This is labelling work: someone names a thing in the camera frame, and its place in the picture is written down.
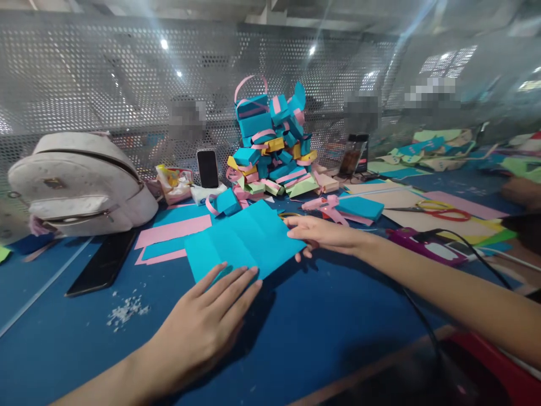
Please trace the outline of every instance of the red scissors handle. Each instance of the red scissors handle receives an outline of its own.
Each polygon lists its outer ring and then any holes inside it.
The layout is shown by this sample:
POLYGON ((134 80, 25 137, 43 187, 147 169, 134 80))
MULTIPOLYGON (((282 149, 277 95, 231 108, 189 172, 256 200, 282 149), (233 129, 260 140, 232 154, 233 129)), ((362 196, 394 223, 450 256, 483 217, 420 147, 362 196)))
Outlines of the red scissors handle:
POLYGON ((472 215, 470 213, 468 213, 467 211, 459 210, 459 209, 446 209, 446 210, 434 210, 434 211, 427 210, 426 213, 431 214, 434 217, 441 218, 443 220, 449 220, 449 221, 455 221, 455 222, 466 222, 472 218, 472 215), (447 216, 445 215, 447 213, 457 213, 457 214, 460 214, 462 217, 447 216))

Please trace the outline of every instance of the white debris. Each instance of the white debris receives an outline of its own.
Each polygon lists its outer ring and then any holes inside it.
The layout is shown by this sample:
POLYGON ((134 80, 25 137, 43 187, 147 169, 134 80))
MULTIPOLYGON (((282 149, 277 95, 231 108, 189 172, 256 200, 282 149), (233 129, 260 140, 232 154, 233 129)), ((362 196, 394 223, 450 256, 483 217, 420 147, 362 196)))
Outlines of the white debris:
POLYGON ((139 315, 145 315, 149 312, 149 310, 149 306, 141 306, 141 295, 139 295, 139 297, 137 298, 135 296, 132 296, 124 300, 124 306, 118 306, 117 308, 112 310, 111 314, 108 316, 109 321, 107 322, 107 325, 110 326, 112 325, 112 323, 114 323, 115 326, 123 325, 135 313, 139 315))

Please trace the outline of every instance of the glue gun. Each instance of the glue gun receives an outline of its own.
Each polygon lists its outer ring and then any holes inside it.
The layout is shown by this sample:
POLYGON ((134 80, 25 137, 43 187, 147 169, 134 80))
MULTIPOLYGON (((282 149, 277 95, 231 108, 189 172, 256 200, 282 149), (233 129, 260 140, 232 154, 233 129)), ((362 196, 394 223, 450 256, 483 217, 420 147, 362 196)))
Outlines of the glue gun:
POLYGON ((336 210, 339 205, 338 196, 330 195, 327 198, 319 197, 303 204, 300 208, 304 211, 319 210, 323 213, 323 218, 331 218, 337 224, 349 227, 346 219, 336 210))

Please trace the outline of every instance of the table surface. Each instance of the table surface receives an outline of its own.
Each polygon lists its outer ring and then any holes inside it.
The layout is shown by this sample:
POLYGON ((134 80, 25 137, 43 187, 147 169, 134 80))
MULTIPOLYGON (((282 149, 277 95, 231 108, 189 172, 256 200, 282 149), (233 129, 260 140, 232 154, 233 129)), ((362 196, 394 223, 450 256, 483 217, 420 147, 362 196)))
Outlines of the table surface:
MULTIPOLYGON (((506 213, 521 212, 497 195, 504 178, 463 170, 404 182, 506 213)), ((300 203, 277 200, 269 205, 298 211, 300 203)), ((386 218, 377 225, 397 227, 386 218)), ((1 404, 46 404, 85 383, 146 342, 194 285, 186 258, 134 266, 139 251, 132 250, 111 288, 65 298, 102 240, 94 237, 0 338, 1 404), (150 311, 134 315, 115 332, 114 324, 107 325, 108 316, 124 300, 139 295, 150 311)), ((85 241, 66 239, 34 262, 22 264, 12 255, 2 264, 0 326, 85 241)), ((497 282, 480 263, 462 269, 497 282)), ((429 304, 419 303, 434 328, 449 322, 429 304)), ((354 258, 320 251, 315 260, 303 264, 290 260, 265 279, 232 353, 213 374, 174 400, 187 405, 287 404, 426 334, 396 283, 354 258)))

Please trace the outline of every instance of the scissors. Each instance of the scissors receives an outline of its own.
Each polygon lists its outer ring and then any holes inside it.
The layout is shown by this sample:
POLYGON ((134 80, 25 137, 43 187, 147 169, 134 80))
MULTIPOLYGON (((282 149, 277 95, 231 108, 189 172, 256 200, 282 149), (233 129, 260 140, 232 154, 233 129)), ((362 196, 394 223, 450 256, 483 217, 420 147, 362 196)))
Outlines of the scissors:
POLYGON ((420 202, 416 203, 414 207, 395 208, 395 209, 386 208, 386 210, 410 211, 412 213, 426 213, 426 214, 430 214, 434 217, 437 217, 443 220, 449 220, 449 221, 454 221, 454 222, 466 222, 470 220, 472 217, 472 215, 468 213, 467 211, 455 209, 450 204, 439 202, 436 200, 421 200, 420 202), (460 214, 461 217, 448 216, 446 215, 448 213, 460 214))

